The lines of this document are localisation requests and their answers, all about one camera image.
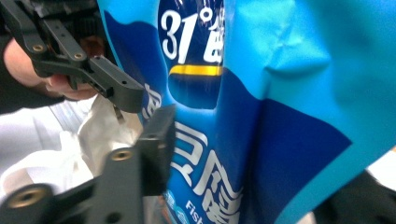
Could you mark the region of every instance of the crinkled plastic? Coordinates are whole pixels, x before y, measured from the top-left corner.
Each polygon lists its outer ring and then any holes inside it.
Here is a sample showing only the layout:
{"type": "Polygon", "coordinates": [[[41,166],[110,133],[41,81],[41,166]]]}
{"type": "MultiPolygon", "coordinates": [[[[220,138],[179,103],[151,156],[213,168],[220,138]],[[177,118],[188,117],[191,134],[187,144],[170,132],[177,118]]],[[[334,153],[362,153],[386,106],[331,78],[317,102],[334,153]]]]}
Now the crinkled plastic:
{"type": "Polygon", "coordinates": [[[177,105],[174,223],[295,223],[395,144],[394,1],[98,3],[142,122],[177,105]]]}

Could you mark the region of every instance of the black plastic bracket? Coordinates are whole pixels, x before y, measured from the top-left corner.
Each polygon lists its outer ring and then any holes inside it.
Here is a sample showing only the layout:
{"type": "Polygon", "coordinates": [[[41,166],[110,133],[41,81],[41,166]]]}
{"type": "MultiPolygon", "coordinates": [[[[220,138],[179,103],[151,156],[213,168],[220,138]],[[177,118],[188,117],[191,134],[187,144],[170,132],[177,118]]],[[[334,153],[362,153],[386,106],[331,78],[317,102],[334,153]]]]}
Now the black plastic bracket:
{"type": "MultiPolygon", "coordinates": [[[[66,75],[74,90],[78,83],[89,83],[119,109],[140,112],[143,86],[105,57],[89,59],[62,21],[28,13],[18,0],[0,1],[0,9],[7,27],[40,77],[66,75]]],[[[87,12],[97,17],[92,8],[87,12]]]]}

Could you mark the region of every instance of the brass screw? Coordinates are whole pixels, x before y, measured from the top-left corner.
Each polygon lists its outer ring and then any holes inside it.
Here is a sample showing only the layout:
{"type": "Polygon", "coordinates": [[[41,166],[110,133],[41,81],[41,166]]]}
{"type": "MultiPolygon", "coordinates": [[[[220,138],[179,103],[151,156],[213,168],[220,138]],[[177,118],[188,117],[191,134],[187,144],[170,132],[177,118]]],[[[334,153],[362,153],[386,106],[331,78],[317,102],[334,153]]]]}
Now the brass screw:
{"type": "Polygon", "coordinates": [[[33,45],[33,50],[35,52],[41,52],[44,50],[44,47],[42,45],[33,45]]]}
{"type": "Polygon", "coordinates": [[[83,57],[82,53],[75,54],[75,59],[81,59],[83,57]]]}
{"type": "Polygon", "coordinates": [[[11,208],[21,208],[39,202],[46,195],[46,191],[42,188],[27,189],[15,195],[8,203],[11,208]]]}
{"type": "Polygon", "coordinates": [[[113,161],[125,161],[132,157],[132,152],[128,150],[121,150],[111,156],[113,161]]]}

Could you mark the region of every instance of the yellow stripe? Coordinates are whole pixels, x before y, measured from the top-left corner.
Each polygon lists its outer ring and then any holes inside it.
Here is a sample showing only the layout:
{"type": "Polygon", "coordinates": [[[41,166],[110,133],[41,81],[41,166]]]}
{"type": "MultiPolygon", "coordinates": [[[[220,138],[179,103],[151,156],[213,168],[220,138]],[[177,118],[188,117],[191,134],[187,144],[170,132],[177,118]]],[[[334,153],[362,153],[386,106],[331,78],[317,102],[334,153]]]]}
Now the yellow stripe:
{"type": "Polygon", "coordinates": [[[211,66],[211,65],[176,65],[173,66],[169,75],[181,74],[189,76],[210,76],[216,77],[221,76],[222,67],[221,66],[211,66]]]}

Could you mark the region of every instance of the light blue packaging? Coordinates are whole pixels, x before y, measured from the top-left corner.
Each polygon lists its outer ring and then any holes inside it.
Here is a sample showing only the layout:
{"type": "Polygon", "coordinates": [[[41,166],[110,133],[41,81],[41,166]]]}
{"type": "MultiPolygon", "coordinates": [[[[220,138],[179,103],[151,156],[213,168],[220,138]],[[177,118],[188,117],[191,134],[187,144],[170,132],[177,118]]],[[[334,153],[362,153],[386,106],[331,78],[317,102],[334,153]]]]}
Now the light blue packaging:
{"type": "Polygon", "coordinates": [[[171,222],[295,223],[396,142],[396,2],[98,3],[142,122],[177,105],[171,222]]]}

